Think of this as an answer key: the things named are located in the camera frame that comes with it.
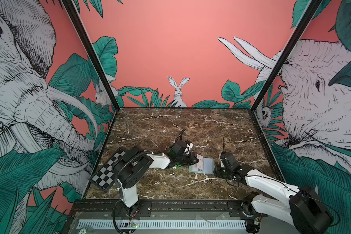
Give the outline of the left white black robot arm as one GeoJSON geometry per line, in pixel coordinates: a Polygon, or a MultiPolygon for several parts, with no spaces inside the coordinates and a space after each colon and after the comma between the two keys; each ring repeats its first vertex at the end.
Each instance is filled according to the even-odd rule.
{"type": "Polygon", "coordinates": [[[138,202],[137,184],[146,171],[151,168],[171,169],[176,165],[188,167],[199,163],[197,155],[192,152],[192,143],[178,140],[161,154],[146,151],[134,146],[119,158],[112,166],[114,183],[120,193],[120,199],[127,208],[138,202]]]}

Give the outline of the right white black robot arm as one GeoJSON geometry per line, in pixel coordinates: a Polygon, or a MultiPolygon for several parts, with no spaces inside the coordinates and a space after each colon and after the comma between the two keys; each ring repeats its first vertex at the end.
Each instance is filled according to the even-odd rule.
{"type": "Polygon", "coordinates": [[[301,234],[324,234],[332,226],[331,212],[311,187],[299,188],[267,176],[239,163],[228,152],[222,152],[219,159],[220,164],[214,169],[216,177],[257,189],[242,200],[239,208],[247,217],[245,227],[248,233],[258,233],[264,215],[294,226],[301,234]]]}

